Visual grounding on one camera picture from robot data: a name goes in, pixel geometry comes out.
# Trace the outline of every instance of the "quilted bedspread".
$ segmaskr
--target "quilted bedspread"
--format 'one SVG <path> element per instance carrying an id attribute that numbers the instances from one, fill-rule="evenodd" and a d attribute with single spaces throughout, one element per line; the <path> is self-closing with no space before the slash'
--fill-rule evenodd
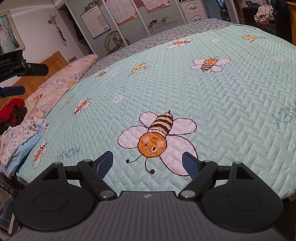
<path id="1" fill-rule="evenodd" d="M 109 150 L 104 181 L 117 193 L 178 194 L 191 181 L 181 161 L 189 151 L 219 165 L 242 161 L 288 197 L 296 190 L 295 56 L 276 36 L 232 25 L 118 61 L 64 95 L 18 176 L 30 182 L 52 162 L 75 165 Z"/>

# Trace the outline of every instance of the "wooden headboard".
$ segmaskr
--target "wooden headboard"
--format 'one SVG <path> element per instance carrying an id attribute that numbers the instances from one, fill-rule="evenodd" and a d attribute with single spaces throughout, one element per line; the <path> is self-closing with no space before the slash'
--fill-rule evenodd
<path id="1" fill-rule="evenodd" d="M 31 94 L 33 94 L 37 88 L 56 72 L 60 71 L 66 67 L 69 63 L 63 58 L 59 51 L 55 52 L 52 56 L 41 62 L 48 66 L 49 72 L 44 77 L 21 77 L 13 86 L 23 85 L 26 88 L 26 92 L 23 95 L 11 96 L 7 98 L 0 99 L 0 109 L 7 104 L 12 98 L 27 99 Z"/>

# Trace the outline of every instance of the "poster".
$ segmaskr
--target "poster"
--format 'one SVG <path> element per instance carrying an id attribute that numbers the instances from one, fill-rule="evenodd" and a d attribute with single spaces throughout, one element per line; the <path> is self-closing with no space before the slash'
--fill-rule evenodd
<path id="1" fill-rule="evenodd" d="M 93 39 L 111 30 L 97 5 L 83 13 L 81 18 Z"/>
<path id="2" fill-rule="evenodd" d="M 117 25 L 124 24 L 138 17 L 130 0 L 105 0 L 105 2 L 116 20 Z"/>
<path id="3" fill-rule="evenodd" d="M 142 0 L 142 2 L 145 5 L 147 13 L 170 6 L 170 2 L 168 0 Z"/>

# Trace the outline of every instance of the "pillow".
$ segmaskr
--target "pillow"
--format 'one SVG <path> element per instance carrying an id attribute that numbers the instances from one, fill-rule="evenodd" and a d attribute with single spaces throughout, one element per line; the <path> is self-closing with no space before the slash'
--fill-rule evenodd
<path id="1" fill-rule="evenodd" d="M 73 88 L 98 60 L 99 56 L 95 54 L 85 56 L 51 76 L 26 99 L 25 106 L 28 110 L 26 118 L 45 118 L 63 95 Z"/>

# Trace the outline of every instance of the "cabinet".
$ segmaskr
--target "cabinet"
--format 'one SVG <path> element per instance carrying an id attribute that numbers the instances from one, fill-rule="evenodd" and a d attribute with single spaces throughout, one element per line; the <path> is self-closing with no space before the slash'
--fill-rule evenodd
<path id="1" fill-rule="evenodd" d="M 292 28 L 292 43 L 296 46 L 296 4 L 293 2 L 287 2 L 287 6 L 290 10 L 290 20 Z"/>
<path id="2" fill-rule="evenodd" d="M 201 0 L 185 1 L 180 3 L 182 12 L 185 15 L 187 23 L 206 19 L 207 14 Z"/>

